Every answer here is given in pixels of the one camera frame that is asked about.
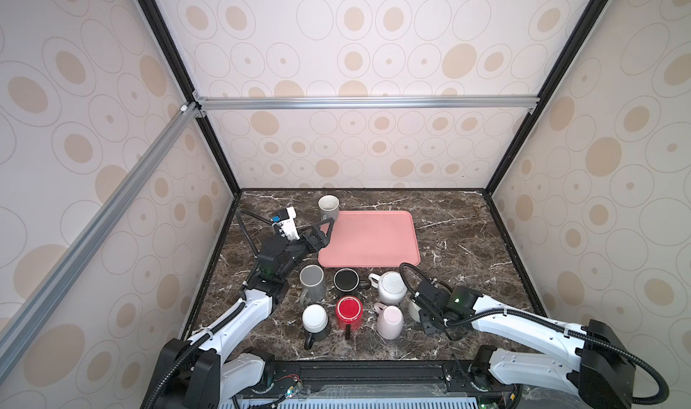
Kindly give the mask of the light grey mug white inside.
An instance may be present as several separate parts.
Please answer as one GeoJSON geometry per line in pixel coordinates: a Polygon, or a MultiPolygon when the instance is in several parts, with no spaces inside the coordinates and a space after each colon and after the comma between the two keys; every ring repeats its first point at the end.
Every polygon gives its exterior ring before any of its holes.
{"type": "Polygon", "coordinates": [[[332,219],[336,221],[339,215],[340,201],[338,197],[334,195],[322,196],[318,201],[318,206],[320,209],[320,216],[322,221],[332,219]]]}

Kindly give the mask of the pink rectangular tray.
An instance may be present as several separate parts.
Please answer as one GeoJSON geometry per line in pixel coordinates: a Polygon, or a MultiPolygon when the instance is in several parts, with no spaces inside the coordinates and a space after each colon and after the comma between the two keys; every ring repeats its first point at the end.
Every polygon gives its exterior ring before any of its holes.
{"type": "Polygon", "coordinates": [[[404,210],[341,211],[318,261],[325,268],[397,268],[420,264],[412,214],[404,210]]]}

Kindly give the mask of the white teapot-like mug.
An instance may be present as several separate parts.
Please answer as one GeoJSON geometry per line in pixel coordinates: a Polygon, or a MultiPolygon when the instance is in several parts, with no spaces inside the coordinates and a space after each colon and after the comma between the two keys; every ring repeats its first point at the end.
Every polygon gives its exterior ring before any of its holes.
{"type": "Polygon", "coordinates": [[[383,275],[370,273],[368,279],[378,291],[379,301],[388,306],[398,306],[408,293],[399,272],[385,272],[383,275]]]}

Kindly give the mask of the white mug red inside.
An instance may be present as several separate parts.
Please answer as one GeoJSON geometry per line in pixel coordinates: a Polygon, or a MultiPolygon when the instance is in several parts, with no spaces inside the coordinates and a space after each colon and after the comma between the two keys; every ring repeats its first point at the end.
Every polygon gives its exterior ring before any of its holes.
{"type": "Polygon", "coordinates": [[[416,323],[421,323],[421,307],[413,300],[410,299],[408,302],[408,313],[413,321],[416,323]]]}

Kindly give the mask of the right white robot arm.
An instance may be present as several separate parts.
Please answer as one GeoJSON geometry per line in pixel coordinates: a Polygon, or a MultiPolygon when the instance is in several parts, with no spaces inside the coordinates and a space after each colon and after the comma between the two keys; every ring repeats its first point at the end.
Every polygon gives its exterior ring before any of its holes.
{"type": "Polygon", "coordinates": [[[503,304],[477,290],[448,290],[423,278],[409,287],[424,326],[451,335],[475,330],[530,348],[516,353],[484,345],[461,374],[480,392],[529,385],[578,396],[592,408],[659,405],[669,398],[662,374],[630,353],[606,324],[565,323],[503,304]]]}

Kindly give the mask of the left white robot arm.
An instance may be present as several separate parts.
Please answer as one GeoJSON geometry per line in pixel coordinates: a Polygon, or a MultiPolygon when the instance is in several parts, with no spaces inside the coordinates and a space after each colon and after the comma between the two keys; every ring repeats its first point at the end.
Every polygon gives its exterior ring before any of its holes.
{"type": "Polygon", "coordinates": [[[329,245],[335,221],[297,228],[291,218],[273,217],[274,233],[251,248],[255,265],[236,303],[187,340],[170,340],[161,350],[143,399],[144,408],[217,408],[253,388],[260,393],[275,383],[275,356],[249,349],[230,355],[283,301],[290,274],[311,254],[329,245]]]}

